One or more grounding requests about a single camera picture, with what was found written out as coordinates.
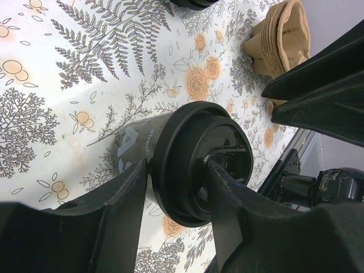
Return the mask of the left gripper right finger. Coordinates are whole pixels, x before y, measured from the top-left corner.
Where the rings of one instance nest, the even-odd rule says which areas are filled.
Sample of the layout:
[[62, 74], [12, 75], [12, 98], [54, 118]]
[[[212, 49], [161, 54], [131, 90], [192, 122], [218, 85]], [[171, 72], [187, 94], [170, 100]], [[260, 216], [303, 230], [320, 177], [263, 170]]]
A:
[[219, 272], [362, 272], [363, 203], [300, 212], [208, 164], [208, 199]]

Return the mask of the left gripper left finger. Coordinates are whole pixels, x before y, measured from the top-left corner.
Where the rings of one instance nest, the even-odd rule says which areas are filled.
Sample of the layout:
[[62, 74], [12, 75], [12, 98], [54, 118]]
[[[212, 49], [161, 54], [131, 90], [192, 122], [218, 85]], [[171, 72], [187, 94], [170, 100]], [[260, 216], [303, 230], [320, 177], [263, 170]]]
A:
[[2, 272], [133, 272], [147, 163], [57, 209], [1, 203]]

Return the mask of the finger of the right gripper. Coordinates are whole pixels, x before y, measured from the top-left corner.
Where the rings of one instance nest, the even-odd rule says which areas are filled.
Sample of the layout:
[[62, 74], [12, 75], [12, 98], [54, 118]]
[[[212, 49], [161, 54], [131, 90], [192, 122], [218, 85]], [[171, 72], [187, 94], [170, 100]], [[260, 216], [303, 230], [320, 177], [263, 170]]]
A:
[[363, 24], [357, 24], [307, 61], [272, 80], [262, 97], [289, 101], [363, 70]]
[[363, 71], [282, 104], [271, 120], [363, 147]]

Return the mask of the black cup lid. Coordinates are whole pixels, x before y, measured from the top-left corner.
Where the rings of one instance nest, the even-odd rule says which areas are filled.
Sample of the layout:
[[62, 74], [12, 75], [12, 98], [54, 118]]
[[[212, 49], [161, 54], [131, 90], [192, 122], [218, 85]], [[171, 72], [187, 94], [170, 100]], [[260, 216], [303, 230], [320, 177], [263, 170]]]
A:
[[243, 185], [250, 180], [253, 152], [240, 125], [218, 104], [191, 102], [168, 116], [149, 162], [156, 202], [182, 226], [211, 221], [209, 161]]

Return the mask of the black takeout coffee cup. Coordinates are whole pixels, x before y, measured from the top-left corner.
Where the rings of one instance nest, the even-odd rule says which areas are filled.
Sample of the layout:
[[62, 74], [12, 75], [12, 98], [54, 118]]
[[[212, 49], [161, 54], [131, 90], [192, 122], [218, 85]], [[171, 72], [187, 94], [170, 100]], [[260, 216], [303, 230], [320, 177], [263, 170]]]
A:
[[115, 163], [119, 173], [134, 162], [147, 160], [147, 198], [159, 206], [170, 204], [166, 189], [167, 159], [171, 149], [167, 123], [173, 112], [129, 123], [115, 137]]

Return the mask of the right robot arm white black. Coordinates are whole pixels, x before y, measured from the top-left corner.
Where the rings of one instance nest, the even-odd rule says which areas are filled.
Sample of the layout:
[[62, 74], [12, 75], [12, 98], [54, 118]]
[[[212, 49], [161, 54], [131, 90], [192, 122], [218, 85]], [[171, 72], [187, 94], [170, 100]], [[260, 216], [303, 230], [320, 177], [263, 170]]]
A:
[[[263, 97], [283, 100], [272, 122], [308, 129], [363, 146], [363, 23], [308, 61], [272, 80]], [[259, 193], [274, 202], [307, 208], [321, 203], [360, 202], [363, 174], [332, 168], [317, 177], [303, 176], [294, 166], [296, 149], [279, 160]]]

